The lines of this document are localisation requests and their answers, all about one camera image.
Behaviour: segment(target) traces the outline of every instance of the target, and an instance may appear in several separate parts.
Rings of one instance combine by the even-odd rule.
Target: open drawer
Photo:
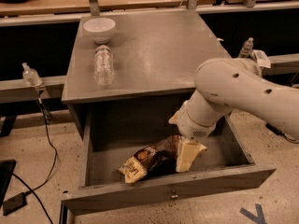
[[[218,122],[205,141],[208,151],[189,172],[124,183],[117,169],[139,149],[178,134],[168,120],[189,97],[180,93],[88,104],[81,185],[78,192],[64,194],[63,204],[82,215],[261,186],[276,168],[254,163],[229,116]]]

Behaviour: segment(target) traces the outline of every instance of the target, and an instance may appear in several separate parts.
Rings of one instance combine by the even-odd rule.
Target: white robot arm
[[[196,70],[195,87],[191,99],[169,120],[189,140],[202,142],[234,108],[299,139],[299,90],[262,79],[253,60],[208,60]]]

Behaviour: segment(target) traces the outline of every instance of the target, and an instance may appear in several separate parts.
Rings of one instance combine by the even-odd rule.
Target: desk
[[[98,0],[102,10],[145,7],[178,7],[182,0]],[[216,0],[197,0],[198,5],[212,5]],[[29,0],[21,4],[0,3],[0,16],[89,12],[88,0]]]
[[[82,31],[90,18],[81,20],[66,76],[62,100],[70,107],[84,147],[79,191],[65,194],[63,204],[82,215],[164,202],[176,195],[183,199],[259,187],[276,168],[255,165],[229,117],[219,123],[219,133],[205,141],[210,151],[192,172],[123,183],[115,171],[128,157],[145,144],[178,133],[168,120],[193,93],[198,65],[229,55],[195,11],[109,17],[117,23],[107,43],[116,70],[112,84],[102,88],[93,80],[97,45]],[[222,183],[228,179],[229,184]]]

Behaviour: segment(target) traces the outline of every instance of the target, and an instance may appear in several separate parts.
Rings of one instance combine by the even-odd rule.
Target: concrete floor
[[[74,217],[78,224],[189,224],[189,223],[299,223],[299,145],[291,144],[269,132],[264,121],[241,111],[234,111],[232,121],[241,135],[244,146],[257,164],[273,163],[277,170],[258,188],[188,200],[176,200]],[[78,173],[82,156],[82,141],[67,111],[52,113],[49,126],[50,140],[58,149],[59,161],[49,183],[36,193],[49,212],[53,223],[58,223],[60,198],[63,191],[78,189]],[[19,116],[10,136],[0,138],[0,159],[15,159],[15,174],[30,187],[42,183],[52,165],[51,149],[40,114]],[[6,199],[26,187],[12,178]],[[49,223],[34,195],[28,204],[1,224]],[[263,209],[257,215],[256,204]],[[241,210],[251,213],[251,219]]]

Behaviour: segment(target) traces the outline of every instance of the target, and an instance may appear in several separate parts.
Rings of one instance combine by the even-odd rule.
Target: small bottle
[[[253,49],[253,38],[250,37],[246,42],[244,42],[238,58],[248,58],[251,54],[252,49]]]
[[[37,71],[35,69],[30,68],[27,63],[22,63],[21,65],[24,68],[24,71],[22,72],[22,77],[24,78],[26,83],[31,87],[37,87],[41,85],[43,81],[39,77]]]
[[[97,47],[94,55],[94,79],[97,84],[107,86],[114,79],[113,54],[109,47]]]

